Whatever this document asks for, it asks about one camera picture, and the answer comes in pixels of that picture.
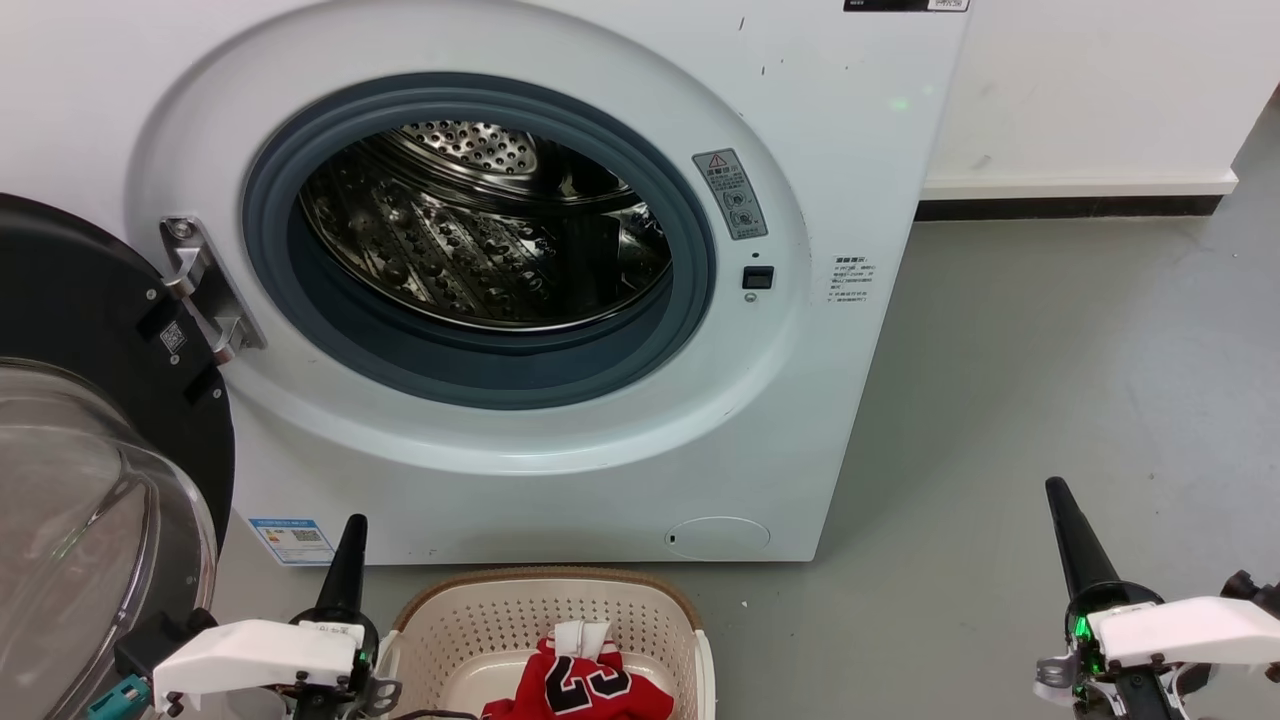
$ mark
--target black baseboard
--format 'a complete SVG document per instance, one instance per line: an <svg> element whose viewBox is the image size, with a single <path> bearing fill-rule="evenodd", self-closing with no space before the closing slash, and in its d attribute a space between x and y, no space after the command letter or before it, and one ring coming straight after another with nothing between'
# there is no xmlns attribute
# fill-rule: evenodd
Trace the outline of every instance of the black baseboard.
<svg viewBox="0 0 1280 720"><path fill-rule="evenodd" d="M1221 195L924 200L915 210L915 222L1208 217L1221 201Z"/></svg>

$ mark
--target warning label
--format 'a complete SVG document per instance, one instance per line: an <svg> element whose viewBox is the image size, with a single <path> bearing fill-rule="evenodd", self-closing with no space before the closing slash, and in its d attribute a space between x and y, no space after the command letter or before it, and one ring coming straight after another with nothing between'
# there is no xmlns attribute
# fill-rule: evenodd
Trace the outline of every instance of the warning label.
<svg viewBox="0 0 1280 720"><path fill-rule="evenodd" d="M730 237L746 240L769 234L764 224L764 213L755 201L755 190L746 178L746 170L732 150L717 150L694 155L694 164L712 188L716 202L721 206Z"/></svg>
<svg viewBox="0 0 1280 720"><path fill-rule="evenodd" d="M827 283L827 302L867 302L876 282L876 263L864 255L836 255Z"/></svg>

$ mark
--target qr code sticker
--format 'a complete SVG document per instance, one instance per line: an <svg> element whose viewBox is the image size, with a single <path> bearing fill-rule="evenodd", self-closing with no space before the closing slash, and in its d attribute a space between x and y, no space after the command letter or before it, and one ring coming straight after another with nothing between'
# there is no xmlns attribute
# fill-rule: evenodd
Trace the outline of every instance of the qr code sticker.
<svg viewBox="0 0 1280 720"><path fill-rule="evenodd" d="M178 350L187 345L187 336L183 334L182 328L178 327L178 322L174 320L169 323L169 327L160 333L160 341L169 352L178 352Z"/></svg>

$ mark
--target screw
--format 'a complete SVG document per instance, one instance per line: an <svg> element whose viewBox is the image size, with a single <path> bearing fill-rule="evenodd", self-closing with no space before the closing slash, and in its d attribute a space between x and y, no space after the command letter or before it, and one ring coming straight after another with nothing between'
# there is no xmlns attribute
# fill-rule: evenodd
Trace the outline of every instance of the screw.
<svg viewBox="0 0 1280 720"><path fill-rule="evenodd" d="M191 223L187 220L174 220L169 224L169 231L173 232L173 236L178 240L187 240L196 234L196 228L191 227Z"/></svg>

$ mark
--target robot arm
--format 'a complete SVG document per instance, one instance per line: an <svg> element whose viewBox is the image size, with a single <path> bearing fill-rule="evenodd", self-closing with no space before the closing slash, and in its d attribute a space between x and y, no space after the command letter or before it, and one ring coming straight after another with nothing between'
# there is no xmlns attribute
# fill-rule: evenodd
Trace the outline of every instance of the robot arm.
<svg viewBox="0 0 1280 720"><path fill-rule="evenodd" d="M115 643L125 678L90 708L90 720L132 720L151 705L177 717L206 694L268 688L294 720L378 716L396 708L399 683L374 675L378 629L360 612L369 523L352 515L316 606L289 623L219 625L196 610L179 624L148 618Z"/></svg>
<svg viewBox="0 0 1280 720"><path fill-rule="evenodd" d="M1114 607L1088 616L1098 650L1121 667L1166 664L1270 665L1280 661L1280 619L1243 600L1194 597Z"/></svg>
<svg viewBox="0 0 1280 720"><path fill-rule="evenodd" d="M1280 683L1280 589L1240 571L1222 597L1166 603L1119 578L1061 478L1046 491L1071 601L1068 653L1039 661L1036 694L1089 720L1185 720L1212 665L1267 665Z"/></svg>

